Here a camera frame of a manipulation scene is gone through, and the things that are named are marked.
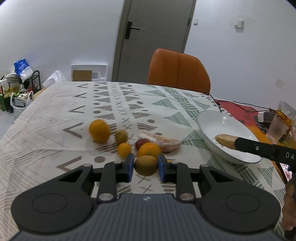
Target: floor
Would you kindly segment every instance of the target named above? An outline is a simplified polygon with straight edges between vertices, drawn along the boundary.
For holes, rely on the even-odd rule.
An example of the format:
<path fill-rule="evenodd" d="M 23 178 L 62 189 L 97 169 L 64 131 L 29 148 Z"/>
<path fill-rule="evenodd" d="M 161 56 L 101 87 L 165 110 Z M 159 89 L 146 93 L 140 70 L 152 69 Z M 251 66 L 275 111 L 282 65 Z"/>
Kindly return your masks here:
<path fill-rule="evenodd" d="M 13 124 L 13 113 L 0 110 L 0 139 L 8 131 L 9 127 Z"/>

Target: yellow fruit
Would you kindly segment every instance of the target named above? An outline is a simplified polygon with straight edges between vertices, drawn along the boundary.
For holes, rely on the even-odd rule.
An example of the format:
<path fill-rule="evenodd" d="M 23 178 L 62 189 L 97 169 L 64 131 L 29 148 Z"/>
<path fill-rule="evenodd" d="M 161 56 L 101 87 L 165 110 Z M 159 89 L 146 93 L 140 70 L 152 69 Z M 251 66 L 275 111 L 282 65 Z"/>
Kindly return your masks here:
<path fill-rule="evenodd" d="M 115 141 L 117 145 L 124 143 L 128 140 L 128 134 L 125 130 L 118 130 L 115 133 Z"/>
<path fill-rule="evenodd" d="M 94 142 L 100 144 L 105 143 L 111 134 L 109 126 L 103 120 L 94 120 L 89 125 L 89 133 Z"/>
<path fill-rule="evenodd" d="M 142 176 L 151 176 L 157 171 L 157 161 L 153 156 L 141 156 L 135 161 L 134 168 Z"/>
<path fill-rule="evenodd" d="M 155 143 L 148 142 L 142 145 L 138 150 L 138 157 L 149 155 L 157 160 L 157 155 L 161 153 L 159 146 Z"/>
<path fill-rule="evenodd" d="M 128 157 L 128 154 L 131 153 L 131 146 L 128 143 L 121 143 L 118 147 L 117 147 L 117 152 L 118 155 L 123 158 L 126 159 Z"/>

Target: chair backrest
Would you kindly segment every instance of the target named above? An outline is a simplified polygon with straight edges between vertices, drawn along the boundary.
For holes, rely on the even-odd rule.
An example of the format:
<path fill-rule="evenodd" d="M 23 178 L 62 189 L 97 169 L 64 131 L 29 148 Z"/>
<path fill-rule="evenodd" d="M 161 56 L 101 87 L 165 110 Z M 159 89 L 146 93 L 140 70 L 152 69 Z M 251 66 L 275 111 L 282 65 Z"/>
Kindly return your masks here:
<path fill-rule="evenodd" d="M 148 84 L 210 93 L 207 71 L 196 57 L 156 49 L 149 67 Z"/>

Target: plastic cup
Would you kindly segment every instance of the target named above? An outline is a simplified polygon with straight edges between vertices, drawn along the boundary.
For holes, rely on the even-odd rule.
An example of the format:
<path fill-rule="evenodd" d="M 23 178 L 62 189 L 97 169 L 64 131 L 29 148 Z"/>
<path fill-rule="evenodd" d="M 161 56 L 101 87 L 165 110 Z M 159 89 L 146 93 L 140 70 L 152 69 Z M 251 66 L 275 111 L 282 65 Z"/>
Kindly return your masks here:
<path fill-rule="evenodd" d="M 275 116 L 266 133 L 266 137 L 273 144 L 276 144 L 288 128 L 289 127 L 281 120 L 280 117 Z"/>

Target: white bowl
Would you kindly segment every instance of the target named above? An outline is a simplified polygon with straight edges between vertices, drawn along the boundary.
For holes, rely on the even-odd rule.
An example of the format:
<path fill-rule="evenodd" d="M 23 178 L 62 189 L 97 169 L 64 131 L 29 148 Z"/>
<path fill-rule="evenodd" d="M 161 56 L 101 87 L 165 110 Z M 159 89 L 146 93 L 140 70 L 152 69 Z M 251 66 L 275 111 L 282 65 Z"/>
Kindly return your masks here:
<path fill-rule="evenodd" d="M 258 141 L 254 134 L 235 118 L 218 111 L 205 110 L 198 115 L 197 121 L 206 145 L 227 161 L 245 165 L 258 163 L 262 159 L 254 154 L 229 149 L 215 140 L 216 135 L 227 134 Z"/>

